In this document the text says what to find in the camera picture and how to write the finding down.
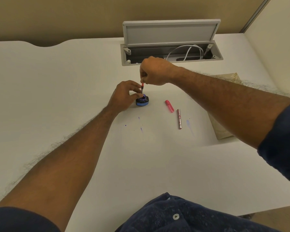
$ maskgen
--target blue ink smudge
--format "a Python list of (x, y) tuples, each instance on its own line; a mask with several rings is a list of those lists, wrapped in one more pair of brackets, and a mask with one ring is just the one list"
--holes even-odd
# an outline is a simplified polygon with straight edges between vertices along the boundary
[(186, 123), (187, 123), (187, 126), (188, 126), (188, 128), (190, 129), (192, 135), (194, 136), (194, 133), (193, 133), (193, 131), (192, 131), (192, 129), (191, 129), (191, 126), (190, 126), (190, 122), (189, 122), (189, 120), (186, 120)]

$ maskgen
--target shirt sleeve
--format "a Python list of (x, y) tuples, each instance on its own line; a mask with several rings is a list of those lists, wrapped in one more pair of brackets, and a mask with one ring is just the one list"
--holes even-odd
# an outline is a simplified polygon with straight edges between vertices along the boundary
[(60, 232), (49, 219), (20, 208), (0, 208), (0, 232)]
[(290, 181), (290, 105), (277, 117), (258, 153)]

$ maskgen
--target floor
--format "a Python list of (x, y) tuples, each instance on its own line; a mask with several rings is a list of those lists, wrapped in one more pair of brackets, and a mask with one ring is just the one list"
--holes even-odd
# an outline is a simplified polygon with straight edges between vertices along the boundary
[(258, 212), (244, 217), (282, 232), (290, 232), (290, 207)]

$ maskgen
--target beige wall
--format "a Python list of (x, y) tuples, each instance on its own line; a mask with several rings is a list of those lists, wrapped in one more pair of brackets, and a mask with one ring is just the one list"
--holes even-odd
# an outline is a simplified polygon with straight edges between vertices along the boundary
[(127, 20), (221, 19), (238, 33), (263, 0), (0, 0), (0, 40), (52, 45), (120, 37)]
[(245, 36), (277, 87), (290, 93), (290, 0), (271, 0)]

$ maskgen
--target white desk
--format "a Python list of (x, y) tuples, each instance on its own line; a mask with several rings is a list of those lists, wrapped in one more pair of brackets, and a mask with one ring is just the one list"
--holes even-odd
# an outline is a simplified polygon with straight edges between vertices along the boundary
[[(178, 65), (237, 72), (242, 80), (273, 86), (243, 34), (215, 40), (223, 61)], [(25, 172), (25, 163), (95, 116), (120, 81), (139, 81), (139, 66), (121, 66), (121, 43), (76, 39), (40, 48), (0, 42), (0, 196)], [(217, 141), (207, 112), (184, 92), (167, 84), (146, 85), (144, 93), (148, 106), (132, 106), (112, 124), (67, 231), (115, 230), (166, 191), (234, 215), (290, 205), (290, 182), (255, 149), (236, 139)], [(181, 109), (182, 130), (166, 99)]]

